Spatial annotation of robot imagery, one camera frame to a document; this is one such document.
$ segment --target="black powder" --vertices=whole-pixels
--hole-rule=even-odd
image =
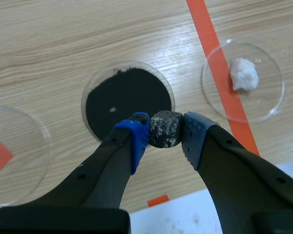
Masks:
[[[155,75],[140,68],[117,71],[89,93],[85,107],[88,124],[100,140],[135,112],[151,118],[162,110],[171,111],[168,90]]]

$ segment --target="wood grain surface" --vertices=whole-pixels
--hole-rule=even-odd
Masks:
[[[263,158],[293,160],[293,0],[205,2],[220,41],[259,41],[277,61],[286,87],[282,109],[250,126]],[[98,147],[83,123],[82,93],[101,67],[122,60],[159,70],[176,111],[199,112],[230,131],[202,92],[206,57],[185,0],[0,0],[0,105],[35,116],[50,136],[46,174],[23,202],[50,191]],[[269,93],[269,83],[265,87]],[[133,212],[157,196],[172,199],[204,187],[180,146],[149,147],[121,207]]]

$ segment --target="white substance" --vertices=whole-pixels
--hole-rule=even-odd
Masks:
[[[115,112],[115,111],[116,111],[116,107],[112,107],[111,109],[109,109],[109,111],[110,111],[111,113]]]
[[[252,91],[256,89],[259,78],[255,68],[255,64],[246,58],[235,58],[230,67],[233,90]]]

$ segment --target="blue gripper pad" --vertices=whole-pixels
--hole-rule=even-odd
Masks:
[[[196,112],[187,112],[183,116],[182,150],[195,170],[199,165],[206,132],[213,125],[218,123]]]
[[[149,141],[149,117],[147,113],[136,112],[135,115],[143,115],[146,116],[146,123],[142,124],[140,121],[135,121],[132,119],[125,119],[119,123],[117,123],[114,128],[126,128],[131,130],[132,132],[132,171],[131,174],[135,174],[139,162],[146,150]]]

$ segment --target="petri dish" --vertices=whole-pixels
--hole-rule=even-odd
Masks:
[[[97,87],[105,85],[111,77],[114,79],[117,73],[130,69],[146,71],[152,74],[152,79],[146,79],[143,74],[131,79],[117,76],[125,85],[118,80],[119,88],[115,88],[117,80],[114,80],[111,87],[108,86],[96,99],[93,98],[93,91],[96,92]],[[175,99],[169,82],[155,68],[139,61],[121,61],[103,67],[91,77],[83,92],[81,108],[89,132],[96,139],[103,140],[116,123],[135,112],[146,112],[151,117],[160,110],[174,111]]]
[[[255,90],[236,92],[232,89],[229,70],[231,61],[235,58],[245,58],[256,65],[259,84]],[[218,86],[211,66],[217,67]],[[213,109],[223,117],[240,123],[265,121],[279,113],[285,92],[281,70],[272,55],[254,42],[243,40],[227,40],[210,53],[202,67],[201,83],[204,95]],[[241,101],[247,120],[238,111],[225,111],[218,89],[233,101]]]
[[[21,203],[37,188],[49,157],[46,128],[22,110],[0,106],[0,207]]]

